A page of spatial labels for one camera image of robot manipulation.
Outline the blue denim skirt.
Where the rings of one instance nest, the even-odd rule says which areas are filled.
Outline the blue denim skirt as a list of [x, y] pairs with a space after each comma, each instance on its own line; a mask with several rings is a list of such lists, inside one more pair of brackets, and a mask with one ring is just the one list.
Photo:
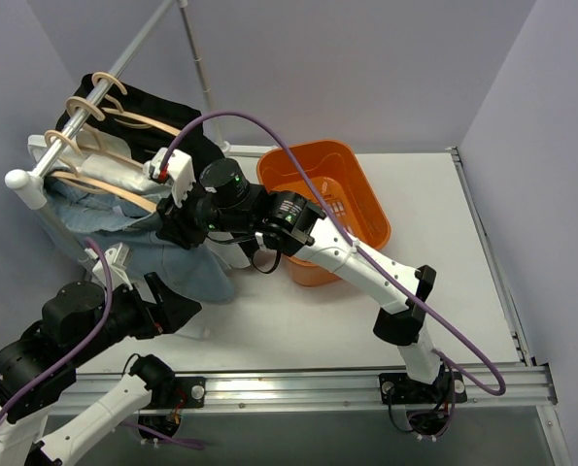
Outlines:
[[48, 205], [79, 241], [91, 238], [102, 250], [127, 245], [127, 275], [156, 273], [170, 289], [202, 303], [227, 303], [235, 289], [215, 255], [205, 246], [185, 250], [156, 236], [157, 214], [113, 194], [92, 194], [47, 179]]

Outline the white pleated skirt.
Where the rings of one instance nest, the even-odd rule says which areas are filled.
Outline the white pleated skirt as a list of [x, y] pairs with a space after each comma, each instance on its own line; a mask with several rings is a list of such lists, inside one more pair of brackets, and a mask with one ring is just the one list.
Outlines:
[[143, 165], [132, 158], [127, 143], [103, 132], [80, 131], [74, 138], [78, 150], [66, 147], [52, 166], [53, 171], [108, 183], [131, 193], [165, 195], [169, 188], [148, 179]]

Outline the wooden hanger for denim skirt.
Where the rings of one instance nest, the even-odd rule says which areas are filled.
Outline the wooden hanger for denim skirt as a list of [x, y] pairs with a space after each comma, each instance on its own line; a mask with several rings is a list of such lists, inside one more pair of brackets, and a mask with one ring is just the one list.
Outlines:
[[48, 173], [48, 177], [55, 178], [65, 184], [90, 194], [113, 194], [118, 198], [134, 204], [151, 214], [156, 211], [156, 203], [121, 187], [85, 176], [80, 172], [81, 166], [77, 164], [78, 161], [87, 160], [87, 156], [84, 155], [84, 150], [89, 150], [92, 153], [96, 153], [97, 155], [107, 155], [108, 157], [133, 165], [136, 164], [134, 160], [128, 159], [126, 157], [122, 158], [120, 155], [115, 153], [109, 153], [102, 146], [99, 146], [98, 148], [84, 146], [80, 147], [75, 141], [71, 140], [63, 133], [56, 130], [48, 130], [44, 135], [44, 139], [48, 149], [53, 146], [53, 141], [56, 140], [57, 142], [63, 144], [65, 150], [71, 150], [75, 154], [73, 158], [61, 154], [57, 160], [57, 163], [67, 166], [68, 169], [51, 169], [51, 171]]

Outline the wooden hanger for white skirt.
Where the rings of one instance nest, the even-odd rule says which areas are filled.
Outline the wooden hanger for white skirt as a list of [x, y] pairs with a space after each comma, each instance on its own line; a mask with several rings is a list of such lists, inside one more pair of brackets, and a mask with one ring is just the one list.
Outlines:
[[113, 125], [101, 120], [104, 114], [88, 100], [80, 96], [72, 96], [66, 100], [66, 113], [72, 117], [78, 110], [88, 112], [88, 120], [83, 124], [81, 132], [81, 149], [92, 150], [96, 153], [106, 155], [118, 162], [133, 167], [135, 170], [142, 170], [143, 164], [136, 161], [132, 156], [129, 145], [124, 141]]

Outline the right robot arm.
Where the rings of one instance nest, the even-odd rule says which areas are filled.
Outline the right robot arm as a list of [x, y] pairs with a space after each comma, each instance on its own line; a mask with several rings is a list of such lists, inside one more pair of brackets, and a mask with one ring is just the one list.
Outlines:
[[373, 332], [398, 348], [412, 394], [428, 401], [443, 390], [441, 359], [422, 307], [434, 286], [432, 268], [412, 268], [380, 254], [303, 195], [250, 183], [230, 158], [213, 162], [196, 177], [190, 157], [179, 155], [153, 176], [171, 190], [157, 206], [159, 238], [184, 249], [205, 242], [252, 243], [323, 268], [377, 302]]

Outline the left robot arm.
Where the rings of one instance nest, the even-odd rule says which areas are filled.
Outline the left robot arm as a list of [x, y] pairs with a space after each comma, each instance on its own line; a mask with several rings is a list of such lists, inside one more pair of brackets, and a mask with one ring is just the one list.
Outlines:
[[140, 417], [135, 428], [171, 441], [184, 409], [200, 408], [205, 381], [179, 378], [157, 356], [131, 356], [117, 384], [64, 426], [47, 434], [48, 417], [78, 369], [126, 338], [173, 334], [201, 306], [173, 292], [155, 273], [144, 277], [152, 301], [121, 284], [111, 293], [92, 282], [63, 286], [42, 317], [0, 350], [0, 465], [74, 465], [136, 412], [167, 410], [164, 420]]

